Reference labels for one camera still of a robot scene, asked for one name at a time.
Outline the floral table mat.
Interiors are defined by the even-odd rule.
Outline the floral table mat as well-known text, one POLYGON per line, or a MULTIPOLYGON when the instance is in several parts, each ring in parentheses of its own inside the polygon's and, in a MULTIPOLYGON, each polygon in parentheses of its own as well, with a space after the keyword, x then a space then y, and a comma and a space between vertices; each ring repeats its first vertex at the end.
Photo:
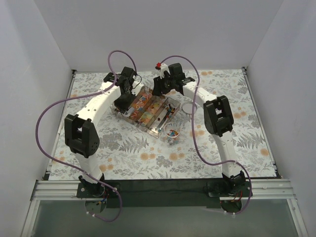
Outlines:
MULTIPOLYGON (((233 116, 233 144, 237 160, 252 178, 276 177, 274 160, 269 153, 241 70, 187 71, 200 78, 200 85, 214 95, 228 98, 233 116)), ((98 123, 99 168, 106 179, 180 179, 221 177, 221 166, 205 164, 198 156, 191 129, 192 118, 179 110, 173 118, 181 125, 179 141, 169 145, 164 135, 155 138, 107 110, 98 123)), ((194 115, 194 132, 201 156, 218 163, 216 143, 204 126, 203 109, 194 115)))

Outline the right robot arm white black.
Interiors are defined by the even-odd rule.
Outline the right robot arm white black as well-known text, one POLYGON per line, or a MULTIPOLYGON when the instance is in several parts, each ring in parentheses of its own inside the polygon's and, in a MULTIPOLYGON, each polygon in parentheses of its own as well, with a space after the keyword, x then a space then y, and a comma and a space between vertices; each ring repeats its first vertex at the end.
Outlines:
POLYGON ((194 132, 195 110, 192 109, 191 129, 197 155, 207 165, 220 165, 224 192, 229 196, 237 195, 241 191, 242 185, 245 184, 246 178, 242 167, 237 163, 232 136, 234 118, 228 98, 215 96, 200 87, 200 79, 194 80, 187 77, 179 63, 169 66, 165 63, 157 63, 156 70, 159 71, 159 76, 154 78, 153 95, 162 96, 171 90, 176 90, 183 96, 192 99, 193 105, 203 108, 205 128, 215 140, 221 161, 210 163, 201 156, 194 132))

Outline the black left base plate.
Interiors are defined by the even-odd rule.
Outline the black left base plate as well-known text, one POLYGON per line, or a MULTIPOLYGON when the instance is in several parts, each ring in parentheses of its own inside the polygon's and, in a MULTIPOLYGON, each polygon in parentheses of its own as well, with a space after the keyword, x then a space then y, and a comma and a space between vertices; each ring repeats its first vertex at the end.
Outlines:
POLYGON ((99 183, 79 183, 77 188, 77 198, 81 199, 96 199, 97 203, 107 204, 108 208, 118 208, 120 201, 117 191, 120 191, 120 184, 117 182, 110 182, 111 189, 99 183))

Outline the clear glass jar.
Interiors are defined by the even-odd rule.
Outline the clear glass jar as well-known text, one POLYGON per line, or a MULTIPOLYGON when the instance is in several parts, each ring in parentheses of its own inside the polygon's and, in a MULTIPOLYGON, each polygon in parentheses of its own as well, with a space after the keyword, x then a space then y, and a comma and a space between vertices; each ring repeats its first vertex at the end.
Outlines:
POLYGON ((167 144, 174 145, 179 141, 181 125, 175 122, 167 123, 164 127, 163 133, 167 144))

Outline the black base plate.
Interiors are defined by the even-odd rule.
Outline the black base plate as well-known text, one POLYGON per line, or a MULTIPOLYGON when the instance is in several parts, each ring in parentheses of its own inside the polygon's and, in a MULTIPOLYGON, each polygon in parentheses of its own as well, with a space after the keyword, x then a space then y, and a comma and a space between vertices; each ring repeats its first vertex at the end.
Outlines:
POLYGON ((77 188, 77 198, 81 199, 96 199, 97 203, 107 204, 108 208, 118 208, 120 201, 117 191, 120 191, 120 184, 117 182, 110 182, 111 189, 99 183, 79 183, 77 188))
POLYGON ((219 199, 220 208, 224 213, 231 215, 236 215, 243 210, 243 198, 247 198, 246 203, 249 203, 249 198, 253 196, 248 181, 231 188, 224 180, 213 180, 206 183, 204 191, 210 198, 219 199))

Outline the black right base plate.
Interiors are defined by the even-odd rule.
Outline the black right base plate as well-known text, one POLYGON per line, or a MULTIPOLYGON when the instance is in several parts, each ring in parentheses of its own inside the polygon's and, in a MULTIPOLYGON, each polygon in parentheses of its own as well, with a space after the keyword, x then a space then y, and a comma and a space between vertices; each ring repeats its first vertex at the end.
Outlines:
POLYGON ((210 198, 219 199, 220 208, 224 213, 231 215, 236 215, 243 210, 243 198, 247 198, 246 203, 249 203, 249 198, 253 196, 248 181, 231 188, 224 180, 213 180, 206 183, 204 191, 210 198))

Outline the clear compartment candy box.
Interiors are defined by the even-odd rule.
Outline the clear compartment candy box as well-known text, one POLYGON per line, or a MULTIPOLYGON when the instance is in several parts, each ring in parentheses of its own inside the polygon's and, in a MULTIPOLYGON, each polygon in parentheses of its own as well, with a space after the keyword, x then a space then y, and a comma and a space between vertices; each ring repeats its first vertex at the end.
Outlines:
POLYGON ((120 113, 115 105, 111 105, 111 110, 136 128, 159 138, 163 134, 165 125, 170 123, 178 112, 180 105, 180 102, 165 95, 153 96, 152 90, 143 86, 127 113, 120 113))

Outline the round metal jar lid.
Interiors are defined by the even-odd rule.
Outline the round metal jar lid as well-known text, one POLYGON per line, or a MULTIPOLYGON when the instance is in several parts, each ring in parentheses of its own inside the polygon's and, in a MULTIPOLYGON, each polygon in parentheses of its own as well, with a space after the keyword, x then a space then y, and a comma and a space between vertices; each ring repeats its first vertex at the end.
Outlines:
POLYGON ((191 115, 192 111, 194 113, 197 111, 197 105, 190 101, 185 102, 182 105, 182 111, 188 115, 191 115))

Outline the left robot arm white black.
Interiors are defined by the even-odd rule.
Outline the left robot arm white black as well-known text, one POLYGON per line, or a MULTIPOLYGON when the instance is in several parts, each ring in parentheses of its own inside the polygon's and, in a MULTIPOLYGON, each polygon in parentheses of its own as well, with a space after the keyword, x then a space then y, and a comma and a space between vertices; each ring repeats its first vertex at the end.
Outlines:
POLYGON ((101 197, 105 191, 105 185, 100 182, 104 181, 104 175, 95 155, 100 145, 96 125, 112 104, 125 116, 133 113, 131 104, 138 93, 133 91, 136 76, 129 67, 116 76, 108 73, 99 89, 101 93, 75 115, 68 114, 65 118, 65 144, 75 154, 80 168, 87 172, 79 180, 93 197, 101 197))

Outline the aluminium frame rail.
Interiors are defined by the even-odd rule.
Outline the aluminium frame rail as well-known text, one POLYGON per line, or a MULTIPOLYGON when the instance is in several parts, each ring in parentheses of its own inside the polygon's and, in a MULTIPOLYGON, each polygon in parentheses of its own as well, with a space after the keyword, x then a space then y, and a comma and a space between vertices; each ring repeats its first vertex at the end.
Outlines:
MULTIPOLYGON (((35 224, 41 200, 76 200, 79 181, 36 181, 31 196, 31 204, 21 236, 30 237, 35 224)), ((253 179, 252 199, 285 199, 287 200, 297 234, 307 237, 301 212, 298 207, 297 197, 288 179, 253 179)))

